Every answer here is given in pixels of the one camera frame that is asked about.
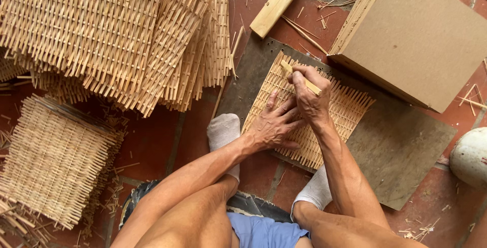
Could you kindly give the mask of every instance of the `work board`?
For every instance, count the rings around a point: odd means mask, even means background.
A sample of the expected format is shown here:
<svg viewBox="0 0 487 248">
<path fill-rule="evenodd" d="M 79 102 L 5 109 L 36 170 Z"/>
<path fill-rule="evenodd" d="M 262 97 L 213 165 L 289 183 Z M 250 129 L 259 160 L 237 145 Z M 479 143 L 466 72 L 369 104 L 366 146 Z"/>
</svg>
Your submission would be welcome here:
<svg viewBox="0 0 487 248">
<path fill-rule="evenodd" d="M 237 114 L 241 118 L 240 125 L 243 125 L 278 51 L 284 51 L 303 64 L 322 68 L 343 85 L 368 92 L 377 100 L 346 144 L 379 201 L 393 209 L 401 209 L 453 139 L 456 129 L 374 85 L 350 77 L 275 39 L 267 37 L 262 40 L 255 33 L 251 34 L 237 67 L 239 78 L 232 79 L 217 115 Z M 270 153 L 315 172 L 273 150 Z"/>
</svg>

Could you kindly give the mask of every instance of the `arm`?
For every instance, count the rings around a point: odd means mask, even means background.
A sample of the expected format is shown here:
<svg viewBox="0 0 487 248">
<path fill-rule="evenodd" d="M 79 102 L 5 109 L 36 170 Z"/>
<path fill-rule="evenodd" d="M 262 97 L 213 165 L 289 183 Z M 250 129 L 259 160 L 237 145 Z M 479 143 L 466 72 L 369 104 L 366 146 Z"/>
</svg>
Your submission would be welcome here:
<svg viewBox="0 0 487 248">
<path fill-rule="evenodd" d="M 355 159 L 337 133 L 328 113 L 331 84 L 312 67 L 294 66 L 288 81 L 296 90 L 298 108 L 313 128 L 323 154 L 323 162 L 333 201 L 340 212 L 391 229 L 379 201 Z M 304 77 L 322 90 L 319 96 L 308 89 Z"/>
<path fill-rule="evenodd" d="M 295 107 L 295 98 L 274 110 L 276 97 L 277 93 L 273 92 L 265 110 L 247 133 L 176 170 L 144 196 L 113 241 L 112 247 L 134 247 L 167 211 L 186 197 L 214 184 L 226 171 L 251 154 L 269 148 L 299 147 L 297 143 L 286 139 L 290 131 L 306 124 L 304 120 L 288 123 L 299 112 Z"/>
</svg>

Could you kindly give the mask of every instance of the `finger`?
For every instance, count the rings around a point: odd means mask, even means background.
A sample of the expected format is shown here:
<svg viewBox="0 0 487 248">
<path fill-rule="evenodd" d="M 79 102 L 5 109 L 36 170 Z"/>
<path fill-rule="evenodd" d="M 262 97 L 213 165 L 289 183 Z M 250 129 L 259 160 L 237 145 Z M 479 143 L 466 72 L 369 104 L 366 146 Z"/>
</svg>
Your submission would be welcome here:
<svg viewBox="0 0 487 248">
<path fill-rule="evenodd" d="M 289 74 L 286 78 L 289 84 L 293 84 L 293 74 Z"/>
<path fill-rule="evenodd" d="M 301 72 L 305 78 L 322 90 L 326 87 L 327 82 L 329 82 L 329 80 L 320 76 L 318 71 L 312 66 L 295 65 L 293 66 L 293 71 Z"/>
<path fill-rule="evenodd" d="M 296 103 L 296 97 L 291 96 L 286 102 L 281 104 L 279 108 L 277 108 L 274 112 L 277 114 L 277 116 L 282 116 L 283 114 L 286 114 L 289 110 L 292 108 L 295 108 L 297 106 Z"/>
<path fill-rule="evenodd" d="M 304 119 L 301 119 L 301 120 L 298 120 L 298 121 L 295 121 L 295 122 L 291 122 L 289 125 L 289 132 L 293 131 L 293 130 L 296 130 L 296 129 L 299 129 L 301 127 L 305 127 L 308 123 L 304 120 Z"/>
<path fill-rule="evenodd" d="M 283 115 L 284 121 L 292 120 L 294 117 L 297 116 L 297 114 L 299 114 L 299 112 L 300 111 L 298 110 L 298 107 L 292 108 L 291 110 L 289 110 L 289 112 Z"/>
<path fill-rule="evenodd" d="M 289 150 L 299 150 L 301 149 L 301 145 L 295 141 L 285 140 L 281 145 L 282 148 L 286 148 Z"/>
<path fill-rule="evenodd" d="M 264 111 L 272 112 L 274 110 L 274 104 L 276 103 L 277 99 L 277 90 L 272 91 L 269 99 L 267 100 L 267 104 L 265 105 Z"/>
<path fill-rule="evenodd" d="M 308 88 L 306 87 L 305 78 L 300 71 L 295 71 L 293 73 L 293 84 L 294 89 L 296 90 L 296 94 L 300 94 L 303 91 L 306 91 Z"/>
</svg>

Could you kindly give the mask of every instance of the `white sock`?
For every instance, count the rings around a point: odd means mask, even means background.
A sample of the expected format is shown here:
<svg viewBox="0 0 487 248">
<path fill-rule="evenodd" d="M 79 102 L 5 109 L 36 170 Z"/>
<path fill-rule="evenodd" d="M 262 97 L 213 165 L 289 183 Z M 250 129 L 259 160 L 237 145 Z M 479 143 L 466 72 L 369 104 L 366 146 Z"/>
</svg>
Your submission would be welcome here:
<svg viewBox="0 0 487 248">
<path fill-rule="evenodd" d="M 206 128 L 210 152 L 223 147 L 234 139 L 240 137 L 240 119 L 236 114 L 221 114 L 212 119 Z M 237 179 L 240 183 L 240 164 L 235 165 L 228 170 L 229 174 Z"/>
<path fill-rule="evenodd" d="M 291 206 L 291 220 L 293 219 L 294 204 L 298 201 L 307 201 L 313 203 L 320 211 L 325 209 L 332 201 L 332 193 L 326 177 L 325 165 L 321 166 L 301 192 L 296 196 Z"/>
</svg>

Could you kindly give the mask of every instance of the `blue shorts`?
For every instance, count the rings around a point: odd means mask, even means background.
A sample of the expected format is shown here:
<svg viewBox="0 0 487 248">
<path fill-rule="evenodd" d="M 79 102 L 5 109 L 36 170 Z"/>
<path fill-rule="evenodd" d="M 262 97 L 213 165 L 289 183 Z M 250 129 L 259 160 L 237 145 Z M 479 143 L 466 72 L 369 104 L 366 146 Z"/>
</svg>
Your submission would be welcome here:
<svg viewBox="0 0 487 248">
<path fill-rule="evenodd" d="M 310 237 L 308 230 L 301 229 L 297 223 L 229 212 L 227 215 L 239 237 L 240 248 L 294 248 L 300 237 Z"/>
</svg>

